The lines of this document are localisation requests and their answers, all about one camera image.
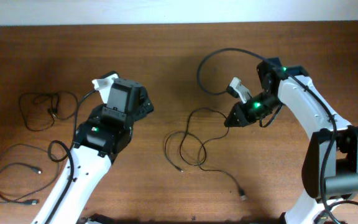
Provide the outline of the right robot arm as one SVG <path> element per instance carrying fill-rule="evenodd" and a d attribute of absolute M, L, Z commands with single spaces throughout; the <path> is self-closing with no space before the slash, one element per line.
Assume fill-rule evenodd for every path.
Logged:
<path fill-rule="evenodd" d="M 301 170 L 304 190 L 279 223 L 323 223 L 358 194 L 358 126 L 337 114 L 302 66 L 284 67 L 278 58 L 257 66 L 262 93 L 233 78 L 227 92 L 239 99 L 224 125 L 244 127 L 275 117 L 283 106 L 294 114 L 310 143 Z"/>

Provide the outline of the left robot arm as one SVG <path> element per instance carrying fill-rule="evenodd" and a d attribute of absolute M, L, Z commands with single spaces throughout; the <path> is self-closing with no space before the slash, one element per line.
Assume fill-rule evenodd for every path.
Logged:
<path fill-rule="evenodd" d="M 134 123 L 154 110 L 139 82 L 113 73 L 92 83 L 103 102 L 75 128 L 68 161 L 34 223 L 76 223 L 99 181 L 131 142 Z"/>

